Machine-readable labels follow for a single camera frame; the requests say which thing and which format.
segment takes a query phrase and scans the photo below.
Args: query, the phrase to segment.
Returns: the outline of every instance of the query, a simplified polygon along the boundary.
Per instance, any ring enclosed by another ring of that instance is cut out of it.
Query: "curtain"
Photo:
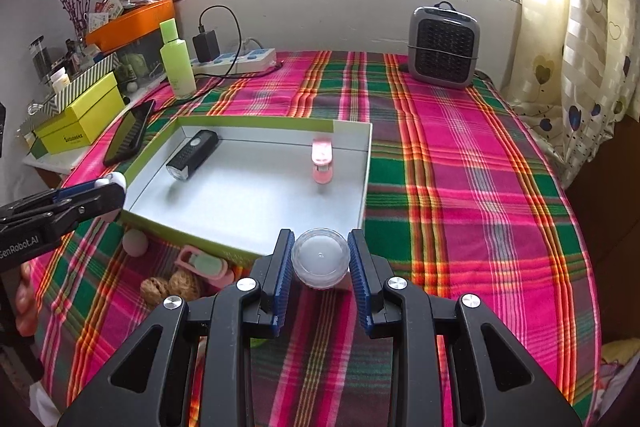
[[[522,0],[502,95],[567,187],[626,112],[640,116],[638,0]]]

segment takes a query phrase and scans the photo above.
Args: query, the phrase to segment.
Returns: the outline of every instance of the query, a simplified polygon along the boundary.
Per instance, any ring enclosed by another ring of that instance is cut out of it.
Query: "black power adapter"
[[[211,62],[220,57],[220,47],[216,32],[211,30],[204,31],[204,26],[200,25],[200,32],[193,38],[193,47],[196,49],[198,62]]]

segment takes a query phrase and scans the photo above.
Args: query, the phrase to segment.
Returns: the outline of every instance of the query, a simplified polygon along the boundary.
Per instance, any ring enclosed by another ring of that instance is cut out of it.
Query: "white table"
[[[116,121],[126,111],[131,109],[134,105],[140,102],[140,100],[145,98],[145,96],[148,95],[149,92],[156,89],[156,87],[158,87],[164,79],[166,79],[165,74],[163,74],[159,78],[156,78],[147,86],[141,87],[135,93],[130,95],[129,98],[131,102],[127,104],[127,107],[125,107],[124,110],[121,111],[120,114],[113,119],[113,121]],[[22,159],[22,163],[30,167],[35,167],[36,169],[55,172],[56,174],[61,174],[62,176],[66,177],[71,174],[71,172],[73,172],[73,170],[78,166],[90,147],[91,146],[80,147],[78,149],[71,149],[70,151],[65,151],[58,154],[46,154],[38,159],[36,159],[33,154],[29,153]]]

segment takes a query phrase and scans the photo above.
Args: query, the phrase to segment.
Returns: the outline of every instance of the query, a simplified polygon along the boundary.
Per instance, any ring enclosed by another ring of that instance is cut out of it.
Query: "portable heater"
[[[478,22],[451,3],[418,8],[409,30],[409,73],[422,82],[462,89],[473,80],[479,43]]]

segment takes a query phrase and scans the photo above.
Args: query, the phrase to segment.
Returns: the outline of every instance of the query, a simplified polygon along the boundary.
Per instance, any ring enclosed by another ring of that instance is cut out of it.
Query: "finger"
[[[31,264],[22,263],[20,266],[20,275],[25,282],[31,282]]]
[[[24,337],[30,337],[35,335],[38,329],[38,311],[35,307],[29,309],[29,311],[21,315],[15,320],[15,327],[18,328],[18,333]]]
[[[33,286],[20,283],[15,294],[15,308],[19,314],[25,314],[30,308],[35,308]]]

